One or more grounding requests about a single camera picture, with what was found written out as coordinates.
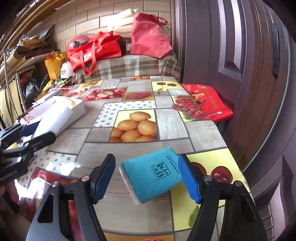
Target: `plaid blanket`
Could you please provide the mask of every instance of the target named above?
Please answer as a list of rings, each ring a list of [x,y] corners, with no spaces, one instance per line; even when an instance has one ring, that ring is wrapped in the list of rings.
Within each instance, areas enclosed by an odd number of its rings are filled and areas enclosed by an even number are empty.
[[[91,63],[87,63],[86,67],[90,69]],[[82,68],[77,69],[76,83],[140,75],[173,76],[177,81],[180,81],[181,67],[174,53],[162,59],[145,55],[125,55],[120,58],[97,61],[96,68],[90,76],[85,75]]]

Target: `fruit-pattern tablecloth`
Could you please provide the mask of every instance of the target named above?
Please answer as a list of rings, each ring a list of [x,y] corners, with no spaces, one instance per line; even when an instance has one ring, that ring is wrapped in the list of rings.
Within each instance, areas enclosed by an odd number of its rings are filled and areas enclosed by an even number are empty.
[[[170,146],[208,175],[226,173],[224,181],[241,180],[249,190],[215,123],[174,77],[94,81],[67,87],[63,94],[82,99],[86,115],[38,151],[28,174],[18,179],[21,212],[28,221],[50,183],[69,183],[89,174],[108,153],[115,155],[117,168],[104,198],[94,206],[107,240],[184,241],[199,209],[183,183],[152,201],[134,204],[118,170],[126,159]],[[219,203],[213,241],[221,230],[224,204]]]

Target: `red helmet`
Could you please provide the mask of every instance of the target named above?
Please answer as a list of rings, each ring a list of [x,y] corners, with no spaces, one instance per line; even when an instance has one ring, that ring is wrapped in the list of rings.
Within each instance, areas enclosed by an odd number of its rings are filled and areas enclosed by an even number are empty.
[[[69,54],[69,50],[73,49],[73,48],[77,48],[79,46],[82,46],[84,44],[87,44],[89,42],[89,37],[87,37],[86,35],[79,35],[76,36],[74,38],[72,38],[70,40],[70,42],[68,43],[67,46],[67,54]]]

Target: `screw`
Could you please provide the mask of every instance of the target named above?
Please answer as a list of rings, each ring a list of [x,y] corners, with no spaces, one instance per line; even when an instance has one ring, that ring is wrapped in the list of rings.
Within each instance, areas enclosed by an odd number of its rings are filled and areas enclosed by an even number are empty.
[[[238,187],[241,187],[242,186],[242,182],[241,181],[235,181],[234,184]]]
[[[209,175],[205,175],[204,180],[210,182],[211,180],[213,180],[213,178]]]
[[[57,187],[59,185],[59,182],[55,181],[52,183],[52,187]]]
[[[86,181],[89,180],[89,176],[88,176],[88,175],[85,175],[85,176],[83,176],[83,177],[81,178],[81,180],[82,180],[83,182],[86,182]]]

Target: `blue gripper pad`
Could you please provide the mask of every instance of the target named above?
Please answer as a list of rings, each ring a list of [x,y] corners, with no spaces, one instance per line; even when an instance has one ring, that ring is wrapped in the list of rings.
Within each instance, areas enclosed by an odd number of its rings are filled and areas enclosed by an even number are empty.
[[[115,157],[112,156],[110,160],[106,163],[100,178],[98,179],[96,186],[95,186],[95,194],[93,199],[95,200],[95,203],[98,203],[99,200],[103,199],[105,192],[107,190],[107,187],[109,185],[109,182],[111,180],[111,177],[113,175],[113,172],[115,170],[116,161]]]
[[[178,158],[178,167],[184,180],[186,189],[190,195],[190,198],[193,199],[197,204],[200,204],[201,196],[199,192],[198,182],[192,175],[189,167],[187,166],[182,156],[179,156]]]

